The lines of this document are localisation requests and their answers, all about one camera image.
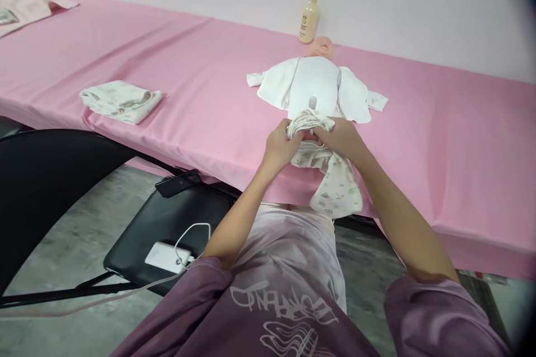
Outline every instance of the white power bank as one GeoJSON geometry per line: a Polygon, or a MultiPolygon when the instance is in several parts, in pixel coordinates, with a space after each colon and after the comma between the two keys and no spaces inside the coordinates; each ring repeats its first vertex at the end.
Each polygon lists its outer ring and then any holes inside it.
{"type": "MultiPolygon", "coordinates": [[[[191,252],[178,247],[177,252],[183,260],[183,264],[186,265],[191,252]]],[[[184,266],[177,259],[175,247],[160,242],[152,246],[145,258],[145,263],[173,273],[180,273],[184,269],[184,266]]]]}

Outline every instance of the doll head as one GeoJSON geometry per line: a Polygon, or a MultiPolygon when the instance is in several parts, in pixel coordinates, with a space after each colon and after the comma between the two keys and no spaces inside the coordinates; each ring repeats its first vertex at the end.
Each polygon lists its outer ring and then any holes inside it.
{"type": "Polygon", "coordinates": [[[305,57],[322,56],[333,61],[333,42],[327,36],[317,37],[307,48],[305,57]]]}

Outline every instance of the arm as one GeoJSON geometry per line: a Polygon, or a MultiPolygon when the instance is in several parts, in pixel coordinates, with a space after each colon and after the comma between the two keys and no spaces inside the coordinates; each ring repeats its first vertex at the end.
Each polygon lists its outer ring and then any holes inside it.
{"type": "Polygon", "coordinates": [[[352,122],[333,118],[335,128],[314,133],[331,150],[347,157],[361,174],[385,235],[408,272],[421,282],[444,278],[459,282],[454,266],[430,225],[384,172],[352,122]]]}
{"type": "Polygon", "coordinates": [[[287,139],[286,128],[290,120],[283,119],[266,140],[266,151],[257,173],[238,198],[231,210],[220,222],[210,238],[203,258],[218,257],[224,269],[233,266],[250,233],[268,186],[279,171],[290,162],[303,138],[303,131],[291,140],[287,139]]]}

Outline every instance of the white cable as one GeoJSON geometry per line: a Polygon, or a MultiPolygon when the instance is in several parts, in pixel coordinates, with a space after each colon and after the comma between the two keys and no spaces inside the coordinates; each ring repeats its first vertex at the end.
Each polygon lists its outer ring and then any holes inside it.
{"type": "Polygon", "coordinates": [[[146,284],[143,287],[131,290],[128,293],[125,293],[125,294],[116,295],[116,296],[112,296],[112,297],[101,298],[100,300],[96,300],[96,301],[93,301],[93,302],[88,303],[88,304],[83,304],[83,305],[81,305],[79,307],[71,308],[70,310],[66,310],[66,311],[58,311],[58,312],[29,311],[29,312],[19,312],[19,313],[0,311],[0,321],[12,321],[12,320],[23,320],[23,319],[59,318],[59,317],[63,317],[63,316],[66,316],[66,315],[73,314],[73,313],[81,311],[81,310],[85,310],[86,308],[94,307],[94,306],[99,305],[99,304],[104,304],[104,303],[107,303],[107,302],[110,302],[110,301],[120,300],[122,298],[132,296],[132,295],[134,295],[136,293],[141,292],[142,290],[148,289],[149,287],[156,286],[157,284],[165,283],[165,282],[168,282],[168,281],[173,280],[175,278],[178,278],[181,274],[185,273],[188,269],[190,269],[190,267],[192,266],[191,262],[194,262],[196,259],[201,257],[201,255],[203,255],[203,253],[201,253],[197,258],[193,258],[193,259],[190,256],[188,258],[188,261],[187,261],[187,262],[190,262],[190,264],[188,264],[188,266],[186,266],[183,263],[183,260],[181,259],[181,257],[179,256],[179,252],[177,251],[177,245],[179,244],[179,241],[181,241],[181,239],[188,232],[188,230],[190,230],[193,226],[198,226],[198,225],[206,225],[206,226],[208,226],[208,239],[210,240],[210,232],[212,231],[212,227],[210,226],[209,223],[194,223],[192,226],[188,227],[187,230],[179,238],[179,240],[177,240],[177,242],[175,243],[175,254],[177,254],[177,257],[179,258],[179,261],[180,261],[181,265],[184,267],[184,269],[182,271],[180,271],[179,273],[173,275],[173,276],[170,276],[170,277],[164,278],[164,279],[160,279],[160,280],[158,280],[156,282],[146,284]]]}
{"type": "MultiPolygon", "coordinates": [[[[188,232],[188,230],[190,230],[193,226],[201,226],[201,225],[208,226],[208,240],[207,240],[207,242],[208,242],[208,241],[210,240],[210,232],[212,231],[212,227],[210,227],[210,223],[194,223],[192,226],[190,226],[190,227],[188,227],[188,228],[186,229],[186,231],[182,234],[181,237],[179,237],[179,239],[178,239],[177,242],[175,243],[175,254],[177,254],[177,258],[178,258],[177,261],[179,261],[180,264],[181,264],[184,268],[186,268],[186,265],[184,264],[183,259],[179,256],[179,252],[177,251],[177,245],[178,245],[179,242],[183,239],[184,235],[188,232]]],[[[200,253],[200,255],[198,255],[197,258],[194,258],[194,259],[192,260],[192,262],[194,262],[196,259],[200,258],[201,255],[203,255],[203,253],[200,253]]]]}

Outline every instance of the person's right hand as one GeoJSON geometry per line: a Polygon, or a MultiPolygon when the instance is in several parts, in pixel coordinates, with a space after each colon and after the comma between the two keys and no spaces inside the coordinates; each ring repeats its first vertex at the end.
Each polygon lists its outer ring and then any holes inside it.
{"type": "Polygon", "coordinates": [[[370,160],[372,154],[353,123],[340,117],[330,117],[330,119],[335,121],[333,131],[329,132],[321,127],[314,127],[313,132],[318,139],[333,152],[348,158],[357,168],[359,168],[360,162],[370,160]]]}

